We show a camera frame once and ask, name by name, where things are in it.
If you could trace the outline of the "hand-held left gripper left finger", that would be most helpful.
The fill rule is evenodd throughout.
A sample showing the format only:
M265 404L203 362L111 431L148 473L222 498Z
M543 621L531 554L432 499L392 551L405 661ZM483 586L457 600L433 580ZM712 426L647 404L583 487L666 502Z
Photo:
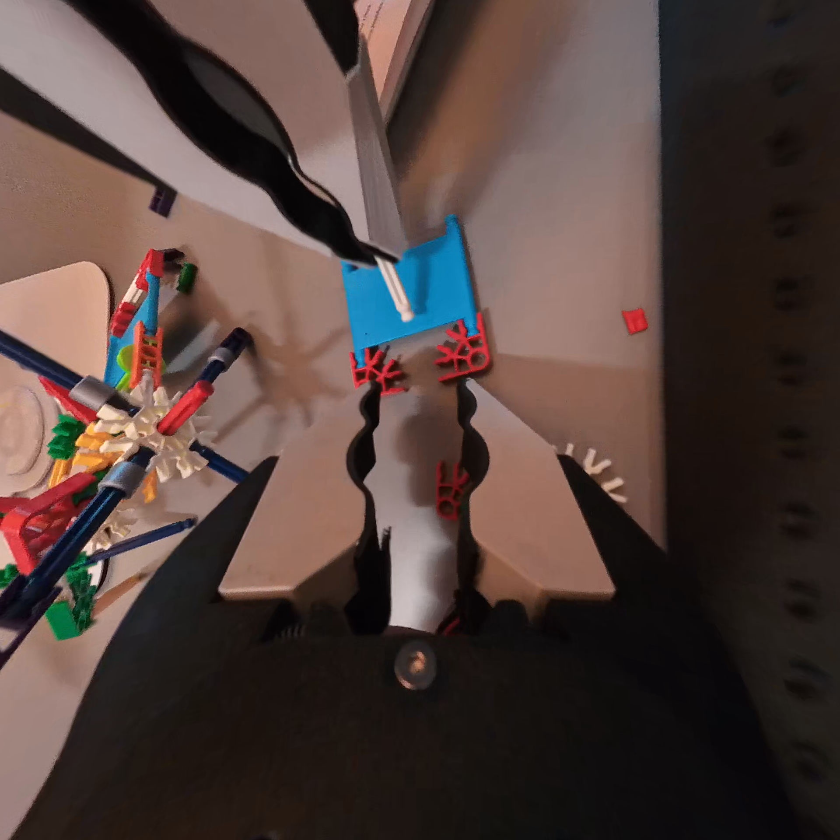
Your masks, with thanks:
M219 585L224 599L282 600L300 616L326 605L356 634L388 627L391 535L365 484L382 395L362 385L280 451Z

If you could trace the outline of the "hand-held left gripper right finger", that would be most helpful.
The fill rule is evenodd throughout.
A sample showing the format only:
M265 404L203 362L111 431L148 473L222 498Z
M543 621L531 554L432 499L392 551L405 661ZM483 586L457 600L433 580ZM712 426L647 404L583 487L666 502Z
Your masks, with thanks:
M539 621L553 602L616 596L554 446L480 383L456 387L468 476L458 515L457 634L477 634L513 602Z

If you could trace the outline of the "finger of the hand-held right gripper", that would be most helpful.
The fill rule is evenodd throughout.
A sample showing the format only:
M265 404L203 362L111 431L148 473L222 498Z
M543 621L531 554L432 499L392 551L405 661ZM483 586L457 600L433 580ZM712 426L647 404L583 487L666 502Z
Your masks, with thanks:
M384 259L407 250L396 174L353 2L156 1L279 120L303 176Z
M65 2L2 2L2 68L182 196L290 241L351 259L351 231L287 154L219 107L183 41L136 3L114 44Z

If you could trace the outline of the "white toy rod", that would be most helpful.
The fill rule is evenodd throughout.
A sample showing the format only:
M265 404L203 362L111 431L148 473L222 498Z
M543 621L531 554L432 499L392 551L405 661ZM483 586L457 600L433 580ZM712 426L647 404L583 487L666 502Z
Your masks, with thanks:
M401 321L411 322L414 320L415 313L398 274L396 263L379 256L375 258L375 262Z

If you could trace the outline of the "blue toy panel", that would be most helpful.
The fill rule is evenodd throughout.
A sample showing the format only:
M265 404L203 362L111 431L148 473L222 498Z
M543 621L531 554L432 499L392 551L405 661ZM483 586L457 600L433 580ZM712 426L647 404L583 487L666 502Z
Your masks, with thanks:
M445 219L443 235L410 248L396 271L414 312L401 320L377 268L342 263L342 279L356 354L463 321L477 331L477 308L463 231L456 215Z

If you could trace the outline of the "white snowflake toy connector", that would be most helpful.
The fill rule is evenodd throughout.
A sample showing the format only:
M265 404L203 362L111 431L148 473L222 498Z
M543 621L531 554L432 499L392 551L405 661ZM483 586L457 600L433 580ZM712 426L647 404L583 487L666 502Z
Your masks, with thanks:
M553 451L557 456L571 458L617 504L627 504L625 480L616 472L613 461L604 456L603 452L594 447L579 447L573 442L554 444Z

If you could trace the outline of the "colourful toy windmill model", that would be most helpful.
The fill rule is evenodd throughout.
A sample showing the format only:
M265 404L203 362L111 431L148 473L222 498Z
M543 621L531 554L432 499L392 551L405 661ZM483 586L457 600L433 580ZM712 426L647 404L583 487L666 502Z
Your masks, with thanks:
M2 331L2 357L36 373L68 410L48 443L54 459L47 491L2 497L2 666L45 619L58 640L83 635L133 580L100 593L110 560L196 525L186 518L132 537L138 509L160 484L204 468L239 483L247 471L211 446L201 410L216 380L252 344L234 329L209 355L184 393L168 395L163 379L165 334L161 294L176 296L178 248L150 249L108 326L103 377L82 375Z

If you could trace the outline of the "white document stand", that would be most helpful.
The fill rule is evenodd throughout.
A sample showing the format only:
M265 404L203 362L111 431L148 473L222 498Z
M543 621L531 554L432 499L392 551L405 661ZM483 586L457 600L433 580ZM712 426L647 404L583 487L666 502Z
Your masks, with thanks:
M107 355L110 288L90 262L12 280L1 286L1 328L84 375L100 374ZM54 459L48 443L60 414L36 373L2 357L1 491L18 498L47 491Z

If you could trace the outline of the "black perforated board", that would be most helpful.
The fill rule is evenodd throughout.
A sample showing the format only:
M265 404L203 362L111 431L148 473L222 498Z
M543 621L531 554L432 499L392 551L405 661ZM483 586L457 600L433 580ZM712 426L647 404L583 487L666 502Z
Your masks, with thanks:
M839 3L659 3L667 538L838 838Z

